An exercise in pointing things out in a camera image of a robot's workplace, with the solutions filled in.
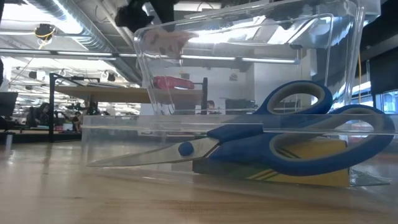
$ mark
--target yellow box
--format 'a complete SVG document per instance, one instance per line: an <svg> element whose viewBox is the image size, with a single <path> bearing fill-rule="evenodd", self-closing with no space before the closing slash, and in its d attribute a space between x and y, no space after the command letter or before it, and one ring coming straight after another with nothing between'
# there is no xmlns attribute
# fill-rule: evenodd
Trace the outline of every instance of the yellow box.
<svg viewBox="0 0 398 224"><path fill-rule="evenodd" d="M345 148L345 141L320 137L300 144L287 146L284 149L278 150L278 153L290 158L311 159L335 154ZM349 169L343 169L328 174L294 177L277 173L269 169L267 164L251 164L249 166L229 162L214 163L204 159L193 162L193 171L199 174L220 175L257 181L349 187Z"/></svg>

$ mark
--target scissor blade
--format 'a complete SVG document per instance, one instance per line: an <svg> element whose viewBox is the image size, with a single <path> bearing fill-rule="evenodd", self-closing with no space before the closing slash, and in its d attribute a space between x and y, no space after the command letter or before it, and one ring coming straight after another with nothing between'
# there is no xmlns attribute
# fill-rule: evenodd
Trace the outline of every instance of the scissor blade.
<svg viewBox="0 0 398 224"><path fill-rule="evenodd" d="M204 138L190 141L194 151L189 156L181 156L178 147L182 144L177 143L169 147L163 147L148 152L138 154L128 154L116 156L109 159L88 164L89 167L110 167L110 166L141 166L149 164L184 162L207 156L217 147L218 141L211 138Z"/></svg>

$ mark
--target shelf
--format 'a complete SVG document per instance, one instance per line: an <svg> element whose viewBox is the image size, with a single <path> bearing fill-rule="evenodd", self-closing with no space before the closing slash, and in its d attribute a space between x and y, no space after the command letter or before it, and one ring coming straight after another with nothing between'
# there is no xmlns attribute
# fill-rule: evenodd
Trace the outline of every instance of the shelf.
<svg viewBox="0 0 398 224"><path fill-rule="evenodd" d="M56 86L55 91L82 100L110 103L150 103L146 88L106 88L93 86ZM155 90L156 102L201 102L201 90Z"/></svg>

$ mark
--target wooden table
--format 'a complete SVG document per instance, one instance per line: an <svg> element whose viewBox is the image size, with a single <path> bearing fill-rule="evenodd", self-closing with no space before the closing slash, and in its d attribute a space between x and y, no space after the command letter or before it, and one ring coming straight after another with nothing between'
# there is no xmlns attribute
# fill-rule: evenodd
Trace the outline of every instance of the wooden table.
<svg viewBox="0 0 398 224"><path fill-rule="evenodd" d="M55 91L82 100L112 103L150 103L146 88L106 88L94 86L56 86ZM201 90L154 90L159 103L201 102Z"/></svg>
<svg viewBox="0 0 398 224"><path fill-rule="evenodd" d="M14 145L2 223L396 223L388 214L82 174L80 143Z"/></svg>

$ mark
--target red object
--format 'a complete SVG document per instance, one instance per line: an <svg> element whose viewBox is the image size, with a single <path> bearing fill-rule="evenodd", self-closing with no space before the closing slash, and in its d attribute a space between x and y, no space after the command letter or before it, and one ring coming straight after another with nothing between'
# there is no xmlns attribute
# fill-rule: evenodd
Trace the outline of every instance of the red object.
<svg viewBox="0 0 398 224"><path fill-rule="evenodd" d="M154 87L161 90L168 90L173 88L184 88L192 90L195 88L193 82L191 82L190 80L175 77L155 77Z"/></svg>
<svg viewBox="0 0 398 224"><path fill-rule="evenodd" d="M55 127L55 130L56 130L56 131L63 131L63 126L56 126L56 127Z"/></svg>

